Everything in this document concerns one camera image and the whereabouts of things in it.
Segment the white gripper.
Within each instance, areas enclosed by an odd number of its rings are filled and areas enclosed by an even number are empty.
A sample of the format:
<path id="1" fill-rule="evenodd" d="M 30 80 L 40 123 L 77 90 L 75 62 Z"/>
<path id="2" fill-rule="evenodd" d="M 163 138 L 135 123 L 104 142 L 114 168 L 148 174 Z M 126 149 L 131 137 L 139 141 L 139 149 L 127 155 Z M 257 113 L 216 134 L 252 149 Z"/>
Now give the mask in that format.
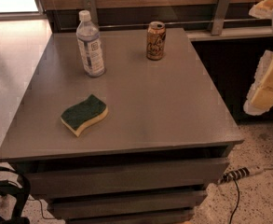
<path id="1" fill-rule="evenodd" d="M 249 15 L 258 19 L 272 18 L 273 34 L 273 0 L 262 0 L 253 5 Z M 260 116 L 273 107 L 273 51 L 266 50 L 261 57 L 244 103 L 244 112 Z"/>

